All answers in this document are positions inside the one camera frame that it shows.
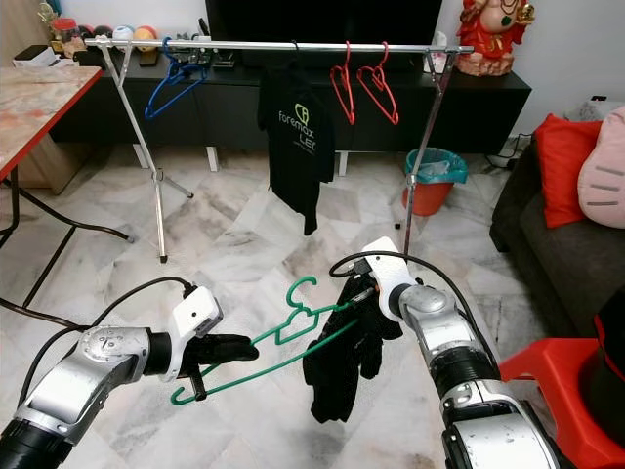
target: decorative figurine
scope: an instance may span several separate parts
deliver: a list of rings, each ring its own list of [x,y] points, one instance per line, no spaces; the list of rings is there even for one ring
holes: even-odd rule
[[[527,0],[463,0],[463,5],[457,35],[461,45],[475,51],[458,58],[458,69],[474,76],[510,73],[512,44],[521,43],[534,21],[534,7]]]

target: trash bin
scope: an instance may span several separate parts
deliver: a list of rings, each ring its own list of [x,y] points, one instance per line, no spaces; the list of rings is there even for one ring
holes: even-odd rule
[[[405,172],[409,174],[419,150],[406,156]],[[454,183],[467,182],[467,163],[452,151],[426,149],[417,172],[412,213],[421,217],[434,215],[442,207]],[[408,189],[403,191],[401,201],[407,205]]]

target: black cable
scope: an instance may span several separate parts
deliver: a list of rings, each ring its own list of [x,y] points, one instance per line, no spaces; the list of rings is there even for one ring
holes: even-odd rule
[[[159,277],[155,278],[154,280],[147,281],[146,283],[143,283],[133,288],[132,290],[124,293],[115,301],[113,301],[110,305],[108,305],[108,307],[96,318],[96,320],[91,323],[91,326],[95,327],[96,325],[100,325],[100,323],[108,316],[111,311],[113,311],[119,306],[120,303],[123,303],[131,296],[139,293],[142,290],[145,290],[150,286],[156,285],[158,283],[163,283],[165,281],[177,281],[178,283],[181,283],[182,286],[185,288],[185,296],[187,295],[187,292],[193,287],[193,285],[189,281],[186,281],[185,279],[180,277]]]
[[[515,140],[515,148],[512,150],[512,154],[507,155],[507,154],[493,154],[492,156],[496,156],[498,158],[503,158],[503,159],[512,159],[515,157],[515,155],[517,154],[517,150],[519,149],[519,142],[521,141],[521,137],[531,137],[531,134],[518,134],[517,138]],[[488,161],[488,164],[490,164],[491,166],[494,166],[495,168],[505,168],[506,166],[499,166],[498,164],[495,164],[491,161],[491,159],[489,158],[490,155],[488,154],[484,154],[484,158],[486,158],[486,161]]]
[[[0,298],[0,306],[3,306],[7,310],[13,311],[14,313],[18,313],[20,315],[35,318],[36,320],[46,320],[48,322],[54,322],[64,327],[75,327],[78,325],[71,320],[64,320],[63,318],[59,318],[58,316],[46,315],[45,313],[39,313],[38,311],[29,310],[28,308],[25,308],[23,306],[11,303],[4,298]]]
[[[177,281],[178,283],[181,283],[183,285],[183,287],[185,288],[185,296],[187,296],[189,293],[191,293],[194,289],[192,283],[190,283],[189,281],[184,280],[183,278],[180,277],[160,277],[160,278],[155,278],[154,280],[150,280],[147,281],[146,283],[143,283],[135,288],[133,288],[132,290],[124,293],[122,296],[120,296],[119,298],[117,298],[115,301],[113,301],[110,305],[108,305],[108,307],[96,318],[96,320],[94,320],[91,325],[78,325],[78,324],[74,324],[73,322],[71,323],[72,325],[69,326],[68,328],[61,330],[60,332],[57,332],[55,335],[53,335],[52,337],[50,337],[50,339],[48,339],[48,341],[43,344],[43,346],[41,347],[41,349],[39,349],[39,352],[37,352],[37,355],[35,356],[32,364],[30,365],[30,368],[28,369],[28,373],[26,374],[26,377],[24,378],[23,381],[23,385],[21,386],[21,392],[20,392],[20,399],[18,401],[18,407],[21,405],[21,403],[23,403],[26,399],[26,397],[28,396],[28,389],[30,388],[30,383],[32,381],[32,377],[35,374],[35,371],[37,369],[37,366],[39,365],[39,362],[41,362],[41,359],[43,358],[43,356],[46,354],[46,352],[48,352],[48,349],[50,349],[50,347],[52,347],[52,345],[59,340],[59,338],[63,337],[64,335],[66,335],[69,332],[73,332],[73,331],[79,331],[79,330],[87,330],[90,329],[91,327],[95,327],[97,325],[99,325],[105,318],[106,316],[108,316],[108,314],[113,311],[117,306],[119,306],[120,303],[124,302],[125,300],[127,300],[128,298],[130,298],[131,296],[139,293],[140,291],[156,285],[158,283],[163,283],[165,281]],[[74,350],[76,350],[76,345],[78,343],[74,344],[71,349],[69,349],[69,352],[67,352],[65,354],[64,357],[67,357],[68,355],[72,354],[74,352]]]
[[[37,370],[37,366],[39,365],[39,362],[41,362],[41,359],[43,359],[43,356],[46,354],[46,352],[48,352],[48,349],[52,347],[52,344],[54,344],[57,340],[59,340],[61,337],[68,334],[69,332],[84,331],[84,330],[87,330],[88,328],[89,328],[88,325],[75,325],[72,327],[68,327],[66,329],[63,329],[57,332],[55,335],[50,337],[45,344],[43,344],[43,347],[39,349],[39,352],[37,352],[37,355],[35,356],[32,363],[30,364],[28,373],[26,374],[26,377],[23,380],[23,384],[21,385],[20,398],[18,399],[18,407],[26,400],[26,397],[28,397],[28,389],[30,388],[30,382],[32,381],[32,377],[34,376],[35,371]]]
[[[351,272],[351,270],[345,271],[345,272],[341,272],[339,274],[337,274],[336,271],[337,271],[337,269],[339,269],[340,267],[344,266],[348,262],[350,262],[350,261],[352,261],[354,259],[360,259],[360,258],[365,257],[365,256],[398,257],[399,259],[403,259],[405,261],[411,261],[411,262],[414,262],[415,264],[419,264],[419,265],[421,265],[423,267],[426,267],[427,269],[430,269],[432,272],[437,274],[440,278],[442,278],[445,281],[445,283],[447,283],[451,287],[451,289],[453,290],[454,294],[460,300],[460,304],[464,308],[465,313],[467,313],[466,318],[468,319],[469,324],[473,328],[476,336],[478,337],[478,340],[480,341],[481,345],[483,346],[484,350],[486,351],[486,354],[488,355],[488,359],[490,360],[493,368],[495,369],[497,377],[499,379],[501,378],[501,374],[499,372],[499,366],[497,365],[497,360],[495,359],[495,356],[493,355],[492,350],[490,350],[490,347],[488,346],[488,343],[486,342],[486,339],[484,338],[483,334],[481,333],[481,330],[479,330],[478,324],[476,323],[476,318],[473,315],[473,312],[471,311],[471,308],[469,307],[469,303],[467,303],[467,300],[465,299],[465,297],[462,294],[462,292],[460,291],[460,289],[456,286],[456,284],[453,282],[453,280],[447,276],[447,274],[445,272],[443,272],[437,266],[435,266],[433,264],[430,264],[429,262],[424,261],[423,259],[419,259],[418,257],[411,256],[409,254],[403,254],[401,252],[393,252],[393,251],[363,251],[363,252],[356,252],[356,254],[351,254],[351,255],[341,259],[339,262],[337,262],[336,264],[334,264],[330,268],[329,275],[331,277],[334,277],[334,278],[341,278],[341,277],[349,277],[349,276],[351,276],[353,274],[353,272]]]

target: printed logo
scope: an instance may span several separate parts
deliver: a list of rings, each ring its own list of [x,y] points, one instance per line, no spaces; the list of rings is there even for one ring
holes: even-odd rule
[[[300,105],[299,103],[296,103],[295,114],[304,125],[309,125],[309,110],[306,107]]]

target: gray sofa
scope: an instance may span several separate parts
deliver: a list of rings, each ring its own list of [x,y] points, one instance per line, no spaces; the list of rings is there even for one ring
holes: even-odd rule
[[[497,202],[490,237],[510,252],[553,335],[596,335],[595,313],[625,284],[625,230],[590,220],[548,229],[535,141]]]

